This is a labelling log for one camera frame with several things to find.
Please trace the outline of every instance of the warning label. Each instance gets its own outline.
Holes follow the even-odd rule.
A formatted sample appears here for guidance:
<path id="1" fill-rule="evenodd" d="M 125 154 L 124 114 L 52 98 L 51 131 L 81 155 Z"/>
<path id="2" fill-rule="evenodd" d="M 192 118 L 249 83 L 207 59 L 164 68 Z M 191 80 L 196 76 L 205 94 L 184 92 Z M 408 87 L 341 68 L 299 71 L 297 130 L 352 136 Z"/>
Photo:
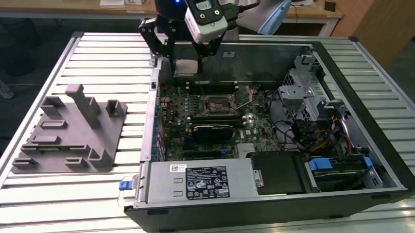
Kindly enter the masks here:
<path id="1" fill-rule="evenodd" d="M 187 168 L 185 184 L 189 200 L 231 197 L 225 166 Z"/>

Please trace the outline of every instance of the blue drive bracket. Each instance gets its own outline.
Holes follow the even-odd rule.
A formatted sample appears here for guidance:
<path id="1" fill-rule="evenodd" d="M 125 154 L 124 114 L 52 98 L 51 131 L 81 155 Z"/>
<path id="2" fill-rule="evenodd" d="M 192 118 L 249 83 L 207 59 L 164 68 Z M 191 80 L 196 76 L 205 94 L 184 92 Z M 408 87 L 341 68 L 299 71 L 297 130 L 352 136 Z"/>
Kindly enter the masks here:
<path id="1" fill-rule="evenodd" d="M 368 167 L 373 166 L 373 163 L 368 157 L 364 157 L 364 163 L 365 163 L 365 166 Z"/>
<path id="2" fill-rule="evenodd" d="M 332 165 L 328 158 L 316 158 L 308 162 L 311 171 L 332 169 Z"/>
<path id="3" fill-rule="evenodd" d="M 132 190 L 132 181 L 120 181 L 119 190 L 120 191 Z"/>

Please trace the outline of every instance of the motherboard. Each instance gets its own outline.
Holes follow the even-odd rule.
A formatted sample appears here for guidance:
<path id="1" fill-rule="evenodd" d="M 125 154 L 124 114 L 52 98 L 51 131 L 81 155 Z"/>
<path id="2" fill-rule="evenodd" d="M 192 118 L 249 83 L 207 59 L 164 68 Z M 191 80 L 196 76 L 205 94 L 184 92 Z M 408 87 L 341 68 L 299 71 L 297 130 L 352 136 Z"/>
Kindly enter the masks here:
<path id="1" fill-rule="evenodd" d="M 267 94 L 236 83 L 163 86 L 165 160 L 244 158 L 249 152 L 279 150 Z"/>

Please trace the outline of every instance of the aluminum slatted table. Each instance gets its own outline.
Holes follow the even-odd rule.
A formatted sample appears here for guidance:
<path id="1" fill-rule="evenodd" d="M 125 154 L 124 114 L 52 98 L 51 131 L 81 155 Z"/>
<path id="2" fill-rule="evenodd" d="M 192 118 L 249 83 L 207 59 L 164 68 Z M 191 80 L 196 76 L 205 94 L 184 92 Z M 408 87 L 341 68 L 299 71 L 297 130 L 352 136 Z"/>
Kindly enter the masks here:
<path id="1" fill-rule="evenodd" d="M 345 75 L 401 158 L 415 172 L 415 105 L 359 42 L 348 38 L 240 36 L 241 40 L 319 40 Z M 149 89 L 149 49 L 135 33 L 84 33 L 73 37 L 52 70 L 0 159 L 0 232 L 140 233 L 117 203 L 117 183 L 139 173 L 139 153 Z M 13 174 L 10 161 L 18 154 L 39 121 L 44 96 L 64 102 L 69 83 L 81 83 L 97 101 L 117 99 L 128 104 L 115 167 L 108 173 Z M 331 83 L 328 87 L 336 96 Z M 124 192 L 127 201 L 133 191 Z M 340 219 L 264 224 L 193 232 L 413 232 L 415 199 L 384 204 Z"/>

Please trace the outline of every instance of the wooden cabinet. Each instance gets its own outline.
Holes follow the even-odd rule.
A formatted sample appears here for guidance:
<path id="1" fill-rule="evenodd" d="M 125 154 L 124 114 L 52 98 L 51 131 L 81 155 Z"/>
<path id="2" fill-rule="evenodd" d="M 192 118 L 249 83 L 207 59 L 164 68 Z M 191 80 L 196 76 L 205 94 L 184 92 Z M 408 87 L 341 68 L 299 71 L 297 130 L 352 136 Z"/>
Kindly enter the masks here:
<path id="1" fill-rule="evenodd" d="M 332 36 L 355 36 L 387 67 L 415 35 L 415 0 L 336 0 L 344 18 Z"/>

